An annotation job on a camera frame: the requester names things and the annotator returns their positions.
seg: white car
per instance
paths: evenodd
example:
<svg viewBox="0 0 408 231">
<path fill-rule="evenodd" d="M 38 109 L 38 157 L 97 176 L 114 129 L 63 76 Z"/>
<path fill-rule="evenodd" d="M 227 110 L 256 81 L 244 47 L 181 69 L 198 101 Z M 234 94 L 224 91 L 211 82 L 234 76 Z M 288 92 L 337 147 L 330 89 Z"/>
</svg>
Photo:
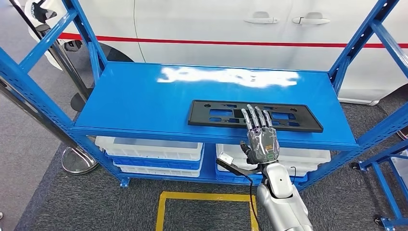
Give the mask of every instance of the white car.
<svg viewBox="0 0 408 231">
<path fill-rule="evenodd" d="M 98 41 L 135 62 L 329 70 L 376 0 L 79 2 Z M 405 49 L 407 7 L 400 1 L 384 22 Z M 52 27 L 66 9 L 61 0 L 29 0 L 25 13 L 35 26 Z M 59 41 L 75 49 L 76 40 L 71 23 Z M 339 98 L 375 105 L 407 83 L 374 35 L 349 66 Z"/>
</svg>

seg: yellow floor marking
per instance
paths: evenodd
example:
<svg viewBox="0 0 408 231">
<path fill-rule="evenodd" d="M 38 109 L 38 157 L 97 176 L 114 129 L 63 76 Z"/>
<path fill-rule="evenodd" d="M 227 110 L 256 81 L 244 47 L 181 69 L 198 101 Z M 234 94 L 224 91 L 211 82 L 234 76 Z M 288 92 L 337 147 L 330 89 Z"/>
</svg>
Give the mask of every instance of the yellow floor marking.
<svg viewBox="0 0 408 231">
<path fill-rule="evenodd" d="M 254 203 L 254 210 L 255 214 L 258 215 L 258 211 L 256 210 L 256 199 L 255 196 L 252 196 L 252 202 Z M 258 231 L 258 222 L 255 219 L 254 213 L 252 212 L 251 202 L 249 202 L 249 214 L 251 217 L 251 231 Z"/>
<path fill-rule="evenodd" d="M 242 194 L 216 194 L 216 193 L 195 193 L 195 192 L 166 192 L 160 194 L 159 206 L 157 209 L 156 231 L 163 231 L 163 224 L 165 220 L 166 199 L 180 199 L 180 200 L 204 200 L 204 201 L 241 201 L 250 202 L 249 195 Z M 255 196 L 252 196 L 254 202 L 254 210 L 256 211 Z M 251 231 L 258 231 L 258 223 L 252 213 L 251 204 L 249 204 Z"/>
</svg>

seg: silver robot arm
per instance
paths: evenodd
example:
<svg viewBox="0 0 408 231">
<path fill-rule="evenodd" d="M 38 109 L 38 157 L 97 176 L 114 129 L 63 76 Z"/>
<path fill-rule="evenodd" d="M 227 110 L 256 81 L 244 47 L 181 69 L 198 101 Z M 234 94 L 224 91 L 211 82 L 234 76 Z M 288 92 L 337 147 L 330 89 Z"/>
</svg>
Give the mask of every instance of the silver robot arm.
<svg viewBox="0 0 408 231">
<path fill-rule="evenodd" d="M 242 109 L 242 113 L 251 147 L 242 141 L 241 148 L 248 157 L 247 162 L 258 164 L 258 167 L 252 170 L 241 169 L 225 153 L 217 158 L 217 163 L 235 175 L 248 176 L 262 172 L 264 179 L 258 186 L 256 198 L 264 207 L 274 231 L 313 231 L 307 208 L 298 190 L 292 185 L 288 170 L 278 162 L 280 148 L 269 113 L 255 107 L 256 114 L 250 104 L 247 107 L 252 118 L 247 110 Z"/>
</svg>

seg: red stripe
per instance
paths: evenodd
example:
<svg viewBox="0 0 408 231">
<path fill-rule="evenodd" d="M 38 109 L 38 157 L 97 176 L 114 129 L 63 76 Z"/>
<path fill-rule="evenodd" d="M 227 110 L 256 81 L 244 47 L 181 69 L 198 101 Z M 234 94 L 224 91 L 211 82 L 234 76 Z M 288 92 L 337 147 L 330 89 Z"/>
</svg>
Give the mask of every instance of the red stripe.
<svg viewBox="0 0 408 231">
<path fill-rule="evenodd" d="M 199 40 L 172 40 L 151 38 L 123 38 L 111 36 L 97 36 L 99 41 L 116 42 L 157 42 L 157 43 L 183 43 L 183 44 L 216 44 L 216 45 L 250 45 L 250 46 L 281 46 L 281 47 L 346 47 L 347 43 L 303 43 L 303 42 L 232 42 L 232 41 L 199 41 Z M 62 33 L 59 39 L 82 40 L 79 34 Z M 408 43 L 400 43 L 401 48 L 408 48 Z M 369 43 L 365 48 L 384 48 L 382 43 Z"/>
</svg>

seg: shelf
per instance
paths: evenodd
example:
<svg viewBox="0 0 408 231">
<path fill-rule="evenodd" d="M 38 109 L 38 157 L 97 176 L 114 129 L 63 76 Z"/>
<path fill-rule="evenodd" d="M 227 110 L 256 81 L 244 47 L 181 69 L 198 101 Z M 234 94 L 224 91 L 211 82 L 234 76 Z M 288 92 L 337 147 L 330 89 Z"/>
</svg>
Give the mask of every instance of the shelf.
<svg viewBox="0 0 408 231">
<path fill-rule="evenodd" d="M 216 171 L 216 146 L 215 144 L 206 144 L 204 155 L 203 155 L 203 165 L 201 166 L 199 177 L 174 177 L 174 176 L 164 176 L 164 175 L 150 175 L 150 174 L 135 174 L 135 173 L 121 173 L 123 177 L 129 178 L 142 178 L 151 180 L 177 180 L 177 181 L 190 181 L 199 183 L 213 183 L 213 184 L 235 184 L 235 185 L 250 185 L 248 180 L 243 180 L 242 182 L 236 182 L 233 180 L 218 180 Z M 307 177 L 296 177 L 295 183 L 304 182 Z M 254 185 L 259 184 L 259 180 L 254 180 Z"/>
<path fill-rule="evenodd" d="M 247 139 L 242 128 L 187 125 L 192 100 L 305 104 L 324 131 L 278 131 L 282 147 L 358 147 L 327 73 L 311 71 L 109 62 L 72 130 L 227 144 Z"/>
</svg>

